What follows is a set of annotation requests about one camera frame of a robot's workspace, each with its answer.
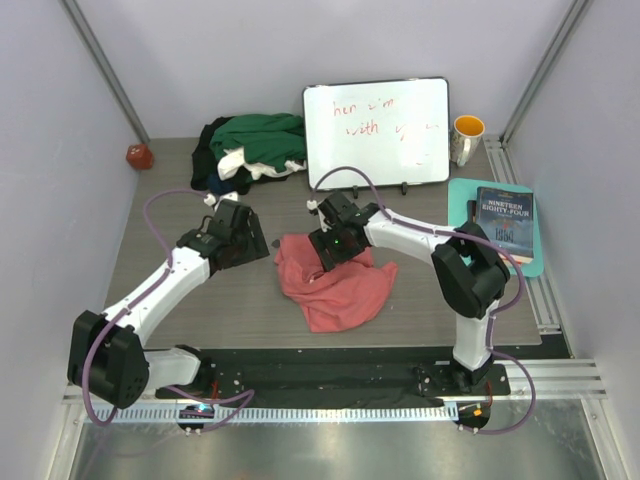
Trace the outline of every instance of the white ruler strip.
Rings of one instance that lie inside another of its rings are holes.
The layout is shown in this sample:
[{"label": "white ruler strip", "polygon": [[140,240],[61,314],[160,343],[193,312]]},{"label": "white ruler strip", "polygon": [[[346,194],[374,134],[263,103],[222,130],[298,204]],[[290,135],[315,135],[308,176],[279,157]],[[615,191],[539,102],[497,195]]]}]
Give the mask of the white ruler strip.
[{"label": "white ruler strip", "polygon": [[[133,405],[126,410],[120,410],[116,415],[116,423],[212,423],[231,415],[235,409],[216,405],[214,418],[180,418],[180,412],[185,408],[180,404],[140,404]],[[99,407],[96,414],[105,420],[111,407]],[[236,415],[230,423],[368,423],[368,422],[436,422],[453,421],[458,419],[458,408],[455,402],[445,402],[443,407],[437,408],[396,408],[396,409],[284,409],[284,408],[245,408]]]}]

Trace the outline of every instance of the red object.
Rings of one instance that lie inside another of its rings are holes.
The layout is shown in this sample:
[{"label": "red object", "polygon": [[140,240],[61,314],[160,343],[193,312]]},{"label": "red object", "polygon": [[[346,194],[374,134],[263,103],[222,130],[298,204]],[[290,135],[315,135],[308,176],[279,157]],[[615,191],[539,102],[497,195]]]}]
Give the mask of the red object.
[{"label": "red object", "polygon": [[127,150],[127,162],[136,170],[148,170],[153,166],[153,153],[144,143],[131,145]]},{"label": "red object", "polygon": [[391,294],[398,265],[374,268],[371,249],[325,272],[307,235],[285,235],[275,259],[282,292],[300,305],[314,333],[373,319]]}]

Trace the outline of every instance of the book cover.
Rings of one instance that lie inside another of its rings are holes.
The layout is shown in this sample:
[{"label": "book cover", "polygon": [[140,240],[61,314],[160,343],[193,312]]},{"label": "book cover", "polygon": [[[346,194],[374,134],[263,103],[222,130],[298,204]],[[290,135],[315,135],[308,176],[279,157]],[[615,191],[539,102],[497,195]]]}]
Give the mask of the book cover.
[{"label": "book cover", "polygon": [[467,219],[470,222],[476,221],[476,201],[475,200],[469,200],[467,202]]},{"label": "book cover", "polygon": [[516,261],[533,261],[533,193],[478,187],[476,223]]}]

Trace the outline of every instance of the gray table surface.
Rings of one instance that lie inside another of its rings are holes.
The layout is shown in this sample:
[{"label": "gray table surface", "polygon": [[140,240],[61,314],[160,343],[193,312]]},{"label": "gray table surface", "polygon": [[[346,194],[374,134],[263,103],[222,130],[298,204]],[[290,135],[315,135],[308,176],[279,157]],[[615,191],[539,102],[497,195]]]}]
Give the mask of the gray table surface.
[{"label": "gray table surface", "polygon": [[[163,252],[149,232],[142,205],[151,195],[189,186],[191,152],[196,139],[154,140],[155,164],[142,172],[116,268],[107,305],[131,292],[163,261]],[[493,180],[484,148],[462,169],[452,167],[451,178]],[[198,348],[308,348],[446,346],[455,341],[455,319],[447,306],[431,267],[386,249],[374,249],[376,265],[394,261],[399,266],[393,293],[372,321],[356,329],[331,334],[309,332],[297,304],[279,286],[271,243],[286,233],[309,233],[317,218],[307,213],[309,197],[306,173],[293,174],[286,182],[255,185],[243,201],[260,217],[271,256],[239,268],[217,273],[191,292],[160,324],[147,348],[188,344]],[[382,189],[386,205],[399,214],[436,224],[447,224],[447,183],[412,186],[407,196],[400,188]],[[364,206],[373,200],[361,192]],[[151,208],[154,223],[172,244],[210,210],[195,196],[174,195],[158,200]],[[508,283],[505,299],[517,289]],[[540,343],[528,296],[502,313],[496,322],[495,343]]]}]

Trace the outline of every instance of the metal floor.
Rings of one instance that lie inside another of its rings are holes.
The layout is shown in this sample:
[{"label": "metal floor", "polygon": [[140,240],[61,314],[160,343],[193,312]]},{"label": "metal floor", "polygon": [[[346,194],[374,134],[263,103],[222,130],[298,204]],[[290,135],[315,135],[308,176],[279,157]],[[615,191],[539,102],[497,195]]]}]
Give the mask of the metal floor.
[{"label": "metal floor", "polygon": [[[496,402],[489,427],[512,425],[527,406],[526,400]],[[118,424],[106,430],[86,424],[70,478],[605,478],[580,400],[539,401],[520,430],[493,437],[458,432],[449,421],[234,425],[189,438],[171,436],[176,432],[170,423]],[[116,452],[141,453],[123,458]]]}]

